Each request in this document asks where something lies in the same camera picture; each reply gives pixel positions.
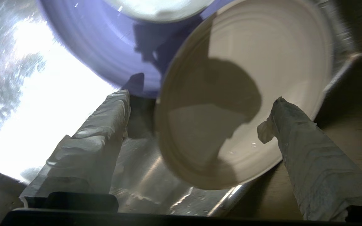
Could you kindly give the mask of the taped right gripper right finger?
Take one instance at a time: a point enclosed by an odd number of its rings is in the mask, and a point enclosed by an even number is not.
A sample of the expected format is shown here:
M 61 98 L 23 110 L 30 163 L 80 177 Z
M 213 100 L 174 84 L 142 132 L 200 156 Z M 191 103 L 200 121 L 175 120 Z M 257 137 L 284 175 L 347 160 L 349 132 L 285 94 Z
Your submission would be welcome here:
M 305 220 L 362 222 L 362 170 L 304 111 L 279 97 L 257 133 L 277 139 Z

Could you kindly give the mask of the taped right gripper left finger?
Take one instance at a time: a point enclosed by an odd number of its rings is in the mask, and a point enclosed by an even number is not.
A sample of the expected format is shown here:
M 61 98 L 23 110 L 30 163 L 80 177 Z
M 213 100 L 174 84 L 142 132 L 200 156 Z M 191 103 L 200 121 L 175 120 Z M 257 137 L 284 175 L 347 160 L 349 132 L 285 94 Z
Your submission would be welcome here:
M 66 135 L 19 196 L 24 207 L 53 192 L 108 194 L 131 113 L 128 90 L 114 92 Z

